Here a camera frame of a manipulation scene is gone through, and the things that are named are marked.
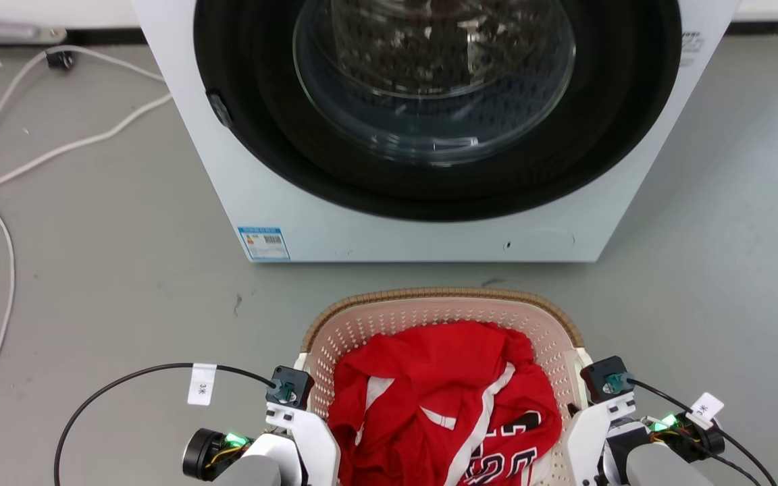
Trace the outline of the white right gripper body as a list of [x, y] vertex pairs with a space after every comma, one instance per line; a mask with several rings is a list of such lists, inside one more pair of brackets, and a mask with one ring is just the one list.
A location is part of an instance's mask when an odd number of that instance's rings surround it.
[[571, 485], [596, 482], [599, 460], [612, 422], [635, 411], [634, 397], [615, 397], [575, 413], [562, 439]]

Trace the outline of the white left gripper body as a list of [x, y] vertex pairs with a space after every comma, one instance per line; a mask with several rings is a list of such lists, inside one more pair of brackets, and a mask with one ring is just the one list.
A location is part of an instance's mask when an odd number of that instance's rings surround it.
[[291, 434], [303, 485], [339, 484], [340, 448], [322, 418], [309, 411], [268, 403], [266, 423]]

